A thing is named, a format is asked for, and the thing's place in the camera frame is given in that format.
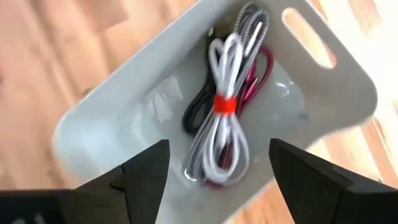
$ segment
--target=white plastic basket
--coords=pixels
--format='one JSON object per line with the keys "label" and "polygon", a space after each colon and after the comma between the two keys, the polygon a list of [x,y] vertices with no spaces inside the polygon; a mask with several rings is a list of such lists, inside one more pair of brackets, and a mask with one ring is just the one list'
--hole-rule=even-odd
{"label": "white plastic basket", "polygon": [[[307,148],[372,115],[377,103],[372,80],[312,6],[260,1],[271,11],[265,43],[276,61],[271,78],[240,119],[250,147],[249,172],[223,190],[185,179],[182,162],[192,138],[184,133],[181,118],[205,80],[202,37],[216,20],[235,18],[232,12],[243,3],[198,1],[70,110],[53,137],[64,167],[83,184],[169,139],[169,176],[157,223],[222,223],[273,179],[270,138]],[[286,28],[282,12],[288,7],[296,8],[331,48],[336,67],[320,67]]]}

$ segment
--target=coiled cable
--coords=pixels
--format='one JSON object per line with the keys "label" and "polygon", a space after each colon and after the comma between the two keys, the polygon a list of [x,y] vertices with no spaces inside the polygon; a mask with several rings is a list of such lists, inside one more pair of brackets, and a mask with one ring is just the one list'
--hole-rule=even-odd
{"label": "coiled cable", "polygon": [[[226,42],[223,47],[221,47],[222,44],[220,42],[214,44],[214,49],[222,52],[225,57],[222,60],[220,59],[219,66],[212,67],[213,72],[219,73],[220,77],[222,77],[217,79],[224,80],[229,84],[233,83],[234,87],[228,88],[228,90],[221,88],[220,91],[222,91],[221,94],[223,96],[236,96],[239,93],[264,40],[269,26],[269,19],[269,11],[266,8],[261,7],[257,3],[247,3],[241,9],[234,33],[231,34],[233,41],[230,41],[233,44],[228,42],[227,45]],[[250,36],[254,27],[253,25],[255,25],[255,35]],[[242,48],[242,57],[239,57],[240,48]],[[230,65],[236,64],[239,64],[237,75],[232,73],[236,72],[236,67],[234,69],[229,68]],[[226,71],[231,72],[229,78],[226,76]],[[224,82],[220,80],[216,81],[216,84],[225,87]],[[183,173],[186,178],[198,181],[199,184],[203,184],[207,179],[221,185],[235,184],[244,177],[249,167],[247,142],[246,139],[242,138],[244,134],[235,116],[232,115],[230,119],[221,119],[213,115],[214,111],[212,108],[193,140],[185,158]],[[218,159],[227,145],[232,145],[233,148],[232,164],[229,169],[222,169],[218,166]],[[235,168],[239,161],[240,152],[244,154],[244,165],[242,171],[236,175]]]}

